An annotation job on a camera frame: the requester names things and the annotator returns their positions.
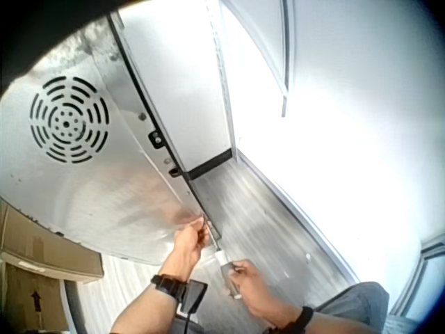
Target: gray floor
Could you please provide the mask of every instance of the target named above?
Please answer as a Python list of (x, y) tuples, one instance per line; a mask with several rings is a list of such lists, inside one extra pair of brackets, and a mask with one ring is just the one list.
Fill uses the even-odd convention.
[[(193, 183), (228, 256), (251, 259), (282, 299), (318, 305), (348, 286), (330, 258), (246, 165), (230, 160)], [(242, 301), (224, 295), (213, 251), (205, 250), (192, 275), (209, 284), (198, 322), (209, 333), (260, 333), (266, 324), (252, 317)], [(90, 334), (109, 331), (114, 317), (157, 271), (112, 257), (104, 258), (104, 269), (103, 280), (79, 285)]]

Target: cardboard box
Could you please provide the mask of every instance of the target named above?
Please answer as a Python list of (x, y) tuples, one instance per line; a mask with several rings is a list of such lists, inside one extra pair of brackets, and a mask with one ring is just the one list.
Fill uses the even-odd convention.
[(3, 264), (3, 315), (16, 333), (68, 331), (60, 281)]
[(51, 278), (88, 282), (104, 277), (101, 255), (58, 236), (0, 204), (0, 258)]

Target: fan vent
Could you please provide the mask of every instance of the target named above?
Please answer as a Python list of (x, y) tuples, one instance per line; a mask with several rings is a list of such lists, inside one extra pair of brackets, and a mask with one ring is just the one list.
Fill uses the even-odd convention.
[(88, 81), (56, 77), (35, 94), (29, 115), (31, 133), (48, 157), (80, 164), (99, 153), (108, 138), (105, 100)]

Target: black watch strap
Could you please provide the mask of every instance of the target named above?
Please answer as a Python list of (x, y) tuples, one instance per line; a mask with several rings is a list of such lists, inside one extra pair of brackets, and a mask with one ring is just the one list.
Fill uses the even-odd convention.
[(314, 315), (314, 310), (307, 306), (303, 306), (301, 315), (294, 322), (291, 322), (286, 327), (284, 327), (280, 333), (282, 334), (303, 334), (305, 333), (305, 328), (311, 321)]
[(156, 290), (170, 295), (176, 299), (178, 303), (182, 302), (187, 283), (165, 275), (155, 275), (153, 276), (151, 282), (156, 285)]

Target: screwdriver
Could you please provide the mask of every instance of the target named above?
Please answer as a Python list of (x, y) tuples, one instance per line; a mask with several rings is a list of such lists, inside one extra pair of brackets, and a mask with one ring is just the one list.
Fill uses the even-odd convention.
[(211, 232), (211, 228), (210, 228), (209, 222), (207, 220), (205, 221), (205, 224), (206, 224), (207, 228), (209, 229), (210, 238), (213, 242), (213, 245), (216, 248), (215, 256), (216, 256), (216, 259), (220, 265), (221, 275), (224, 278), (225, 285), (230, 291), (230, 296), (233, 299), (241, 299), (242, 297), (241, 297), (241, 294), (239, 293), (238, 287), (230, 280), (230, 277), (229, 277), (229, 270), (230, 269), (236, 270), (236, 267), (233, 264), (233, 262), (229, 261), (229, 258), (227, 257), (225, 251), (223, 251), (219, 247), (218, 242), (216, 242), (216, 239)]

